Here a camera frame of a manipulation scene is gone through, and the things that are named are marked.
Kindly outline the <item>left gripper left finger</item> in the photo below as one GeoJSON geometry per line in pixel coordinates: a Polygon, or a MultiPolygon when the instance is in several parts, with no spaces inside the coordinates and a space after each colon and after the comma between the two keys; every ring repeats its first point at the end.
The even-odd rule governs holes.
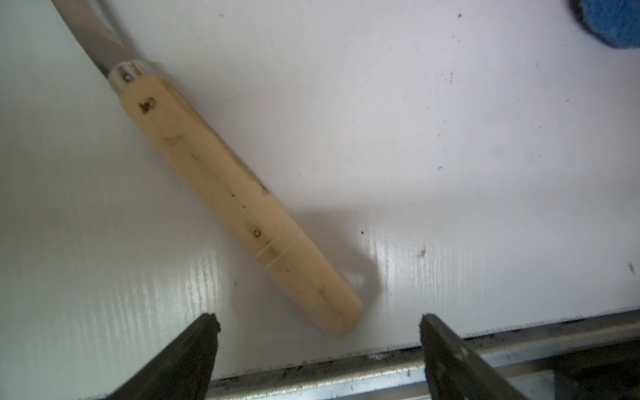
{"type": "Polygon", "coordinates": [[[220,331],[215,314],[202,314],[108,398],[204,399],[220,331]]]}

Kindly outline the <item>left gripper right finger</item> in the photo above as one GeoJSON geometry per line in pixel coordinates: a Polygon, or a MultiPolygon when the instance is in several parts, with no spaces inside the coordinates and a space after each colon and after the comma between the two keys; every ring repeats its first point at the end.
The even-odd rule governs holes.
{"type": "Polygon", "coordinates": [[[423,315],[419,327],[433,399],[524,398],[437,315],[423,315]]]}

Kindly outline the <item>blue microfiber rag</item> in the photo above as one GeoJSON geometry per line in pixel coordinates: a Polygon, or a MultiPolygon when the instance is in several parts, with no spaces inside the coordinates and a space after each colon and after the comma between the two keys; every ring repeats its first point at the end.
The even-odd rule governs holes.
{"type": "Polygon", "coordinates": [[[569,5],[578,22],[612,48],[639,48],[639,0],[576,0],[569,5]]]}

